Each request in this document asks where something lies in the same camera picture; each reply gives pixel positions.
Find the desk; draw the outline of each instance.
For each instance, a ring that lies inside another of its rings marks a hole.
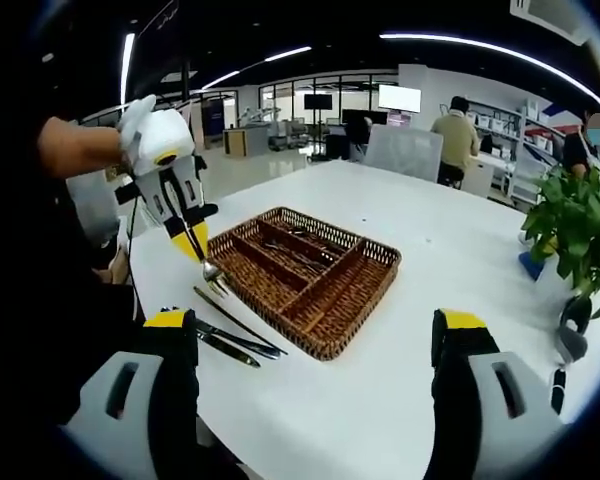
[[[534,284],[517,260],[521,213],[336,160],[219,200],[209,231],[216,235],[279,205],[396,247],[403,261],[365,325],[331,362],[295,348],[235,296],[220,302],[289,352],[256,370],[200,344],[200,416],[266,480],[422,478],[435,427],[436,308],[475,313],[501,350],[516,352],[549,381],[553,325],[539,313]],[[134,239],[131,266],[148,316],[163,306],[192,307],[209,323],[244,335],[193,293],[194,284],[204,286],[200,269],[164,229]],[[587,356],[567,378],[565,420],[578,415],[600,381],[600,320],[591,322],[587,339]]]
[[[488,153],[480,152],[465,172],[461,189],[482,198],[488,198],[496,170],[508,172],[509,162]]]
[[[230,157],[255,157],[269,152],[269,124],[224,131],[224,152]]]

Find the knife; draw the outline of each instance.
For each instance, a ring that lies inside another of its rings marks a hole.
[[[214,327],[213,325],[209,325],[207,322],[204,322],[199,318],[196,319],[196,330],[206,335],[215,335],[217,337],[230,340],[242,348],[246,348],[247,350],[257,353],[258,355],[262,355],[263,357],[270,358],[272,360],[277,360],[280,358],[280,351],[277,348],[272,348],[267,345],[262,345],[261,343],[256,343],[237,337],[229,332],[225,332],[224,330]]]
[[[234,347],[233,345],[225,342],[224,340],[220,340],[218,337],[214,337],[213,335],[209,335],[208,333],[201,332],[200,330],[196,332],[196,335],[207,345],[215,348],[216,350],[224,353],[225,355],[228,355],[231,358],[234,358],[239,362],[244,363],[245,365],[249,365],[250,367],[260,368],[260,364],[255,358],[253,358],[247,353],[244,353],[242,350]]]
[[[198,287],[193,287],[193,290],[200,296],[200,298],[202,298],[205,302],[207,302],[209,305],[211,305],[213,308],[215,308],[217,311],[219,311],[221,314],[223,314],[225,317],[227,317],[233,323],[235,323],[236,325],[238,325],[240,328],[242,328],[243,330],[246,330],[248,333],[250,333],[251,335],[253,335],[254,337],[256,337],[258,340],[262,340],[264,343],[266,343],[270,347],[273,347],[276,350],[280,351],[280,353],[284,353],[285,355],[289,355],[287,352],[285,352],[284,350],[282,350],[280,347],[276,347],[273,343],[271,343],[269,340],[267,340],[266,338],[264,338],[262,335],[260,335],[259,333],[255,332],[253,329],[249,328],[247,325],[245,325],[244,323],[242,323],[236,317],[234,317],[233,315],[231,315],[224,308],[222,308],[220,305],[218,305],[216,302],[214,302],[211,298],[209,298],[209,296],[206,293],[204,293],[202,290],[200,290]]]

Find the tv screen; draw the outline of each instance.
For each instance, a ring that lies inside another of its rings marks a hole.
[[[389,110],[420,113],[422,91],[417,88],[380,85],[378,106]]]
[[[331,110],[332,101],[331,95],[305,95],[304,109],[305,110]]]

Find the man in beige shirt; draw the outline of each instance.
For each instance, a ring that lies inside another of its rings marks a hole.
[[[449,114],[438,118],[431,131],[444,137],[438,183],[458,187],[464,178],[471,156],[478,155],[480,140],[475,127],[467,120],[469,102],[453,97]]]

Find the face mask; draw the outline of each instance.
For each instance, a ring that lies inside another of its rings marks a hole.
[[[594,147],[600,146],[600,128],[587,129],[587,138]]]

